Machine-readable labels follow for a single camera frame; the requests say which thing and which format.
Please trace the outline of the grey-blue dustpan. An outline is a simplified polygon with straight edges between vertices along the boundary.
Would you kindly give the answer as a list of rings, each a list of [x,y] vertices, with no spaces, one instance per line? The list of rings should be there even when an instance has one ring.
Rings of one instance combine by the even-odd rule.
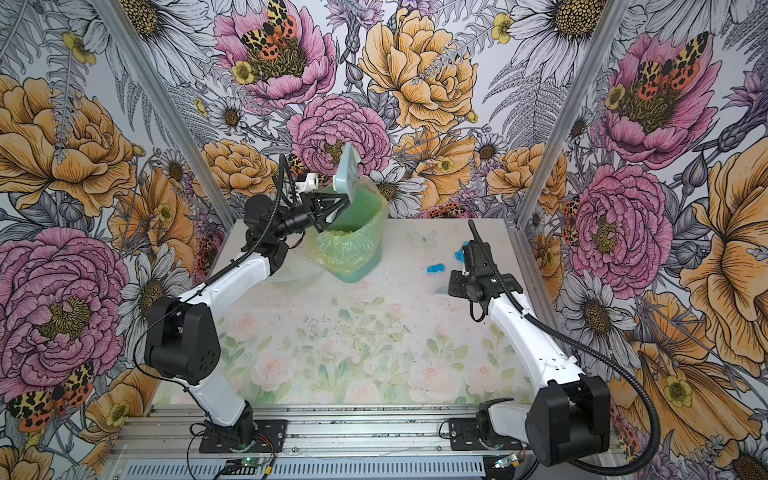
[[[346,194],[353,199],[356,183],[359,179],[359,164],[361,157],[352,143],[343,147],[337,171],[332,179],[333,189],[339,194]]]

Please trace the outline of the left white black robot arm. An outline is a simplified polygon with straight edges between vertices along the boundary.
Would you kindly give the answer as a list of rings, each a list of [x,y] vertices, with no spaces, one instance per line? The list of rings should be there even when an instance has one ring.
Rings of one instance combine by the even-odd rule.
[[[144,362],[177,383],[202,410],[204,433],[219,448],[246,451],[257,442],[253,409],[219,367],[216,319],[284,263],[288,236],[325,231],[352,203],[352,194],[302,193],[294,205],[280,196],[253,196],[245,204],[245,244],[239,257],[208,280],[150,309]]]

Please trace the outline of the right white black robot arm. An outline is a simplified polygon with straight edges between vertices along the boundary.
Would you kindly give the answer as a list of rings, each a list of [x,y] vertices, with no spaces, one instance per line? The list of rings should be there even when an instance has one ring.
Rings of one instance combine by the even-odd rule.
[[[484,444],[518,442],[545,466],[575,463],[608,450],[610,394],[604,381],[587,376],[537,321],[523,287],[512,274],[495,272],[490,246],[462,247],[464,267],[451,272],[448,293],[478,304],[482,317],[507,339],[526,368],[534,394],[523,406],[510,398],[485,401],[476,424]]]

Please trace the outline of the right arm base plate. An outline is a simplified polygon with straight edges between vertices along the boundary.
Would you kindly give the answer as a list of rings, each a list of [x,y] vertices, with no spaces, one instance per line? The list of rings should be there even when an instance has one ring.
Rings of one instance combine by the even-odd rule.
[[[439,436],[449,441],[452,451],[522,451],[523,444],[510,437],[481,434],[475,419],[449,418],[439,427]]]

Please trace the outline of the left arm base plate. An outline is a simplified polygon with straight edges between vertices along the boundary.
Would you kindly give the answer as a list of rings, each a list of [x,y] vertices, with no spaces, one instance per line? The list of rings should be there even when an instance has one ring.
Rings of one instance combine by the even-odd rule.
[[[262,419],[224,427],[206,420],[203,425],[205,430],[199,446],[200,453],[280,453],[288,422]]]

